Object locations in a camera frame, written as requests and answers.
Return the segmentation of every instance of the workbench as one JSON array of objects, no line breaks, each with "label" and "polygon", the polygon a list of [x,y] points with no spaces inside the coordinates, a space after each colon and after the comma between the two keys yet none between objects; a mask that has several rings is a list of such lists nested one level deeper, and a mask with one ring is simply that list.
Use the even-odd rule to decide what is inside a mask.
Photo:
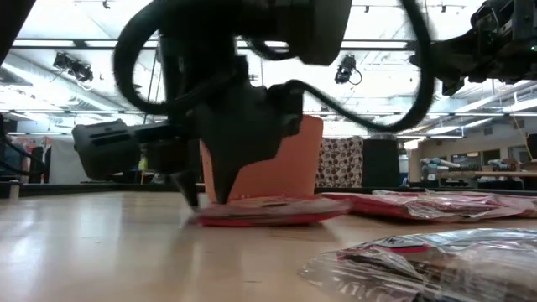
[{"label": "workbench", "polygon": [[537,220],[406,225],[342,216],[316,226],[202,228],[177,193],[0,202],[0,301],[333,301],[297,275],[318,253],[380,237]]}]

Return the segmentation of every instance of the patterned fabric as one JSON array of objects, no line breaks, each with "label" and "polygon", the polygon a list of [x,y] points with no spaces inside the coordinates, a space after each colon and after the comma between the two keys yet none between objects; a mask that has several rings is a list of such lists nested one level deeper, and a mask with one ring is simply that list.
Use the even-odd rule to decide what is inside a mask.
[{"label": "patterned fabric", "polygon": [[363,140],[359,137],[323,138],[316,187],[360,188],[362,186],[362,148]]}]

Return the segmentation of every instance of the wooden table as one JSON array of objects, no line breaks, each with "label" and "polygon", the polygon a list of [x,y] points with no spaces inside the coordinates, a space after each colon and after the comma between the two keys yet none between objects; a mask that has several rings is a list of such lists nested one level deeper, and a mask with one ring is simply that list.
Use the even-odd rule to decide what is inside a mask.
[{"label": "wooden table", "polygon": [[537,220],[390,224],[344,216],[311,227],[201,228],[175,193],[63,195],[0,203],[0,301],[332,301],[297,276],[317,253],[390,235]]}]

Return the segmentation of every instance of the clear plastic wrapper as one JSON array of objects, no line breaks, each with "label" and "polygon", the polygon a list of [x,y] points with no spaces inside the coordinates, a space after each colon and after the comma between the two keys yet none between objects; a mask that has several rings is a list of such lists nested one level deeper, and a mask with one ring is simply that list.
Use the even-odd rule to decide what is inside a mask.
[{"label": "clear plastic wrapper", "polygon": [[369,195],[328,193],[323,196],[352,202],[352,212],[434,222],[479,221],[517,216],[524,208],[506,206],[496,196],[395,194]]},{"label": "clear plastic wrapper", "polygon": [[537,232],[476,229],[388,237],[322,253],[300,276],[337,301],[536,301]]},{"label": "clear plastic wrapper", "polygon": [[521,217],[536,218],[537,217],[537,196],[517,196],[503,195],[493,193],[471,192],[471,191],[427,191],[427,192],[394,192],[387,190],[375,190],[374,195],[397,195],[397,196],[421,196],[427,195],[431,198],[438,196],[446,198],[447,196],[463,197],[483,197],[487,199],[487,203],[495,206],[507,206],[522,212],[518,214]]},{"label": "clear plastic wrapper", "polygon": [[351,203],[322,196],[258,197],[211,205],[196,213],[194,220],[212,227],[257,227],[307,224],[345,215]]}]

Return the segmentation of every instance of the orange cup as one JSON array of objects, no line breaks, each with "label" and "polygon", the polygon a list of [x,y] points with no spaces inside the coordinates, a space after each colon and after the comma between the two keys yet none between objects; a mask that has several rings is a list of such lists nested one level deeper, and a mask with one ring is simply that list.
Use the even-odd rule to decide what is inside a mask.
[{"label": "orange cup", "polygon": [[[275,158],[241,169],[229,200],[247,196],[313,195],[322,130],[322,119],[304,116],[299,134],[284,138]],[[216,202],[211,155],[203,143],[201,159],[206,193],[211,202]]]}]

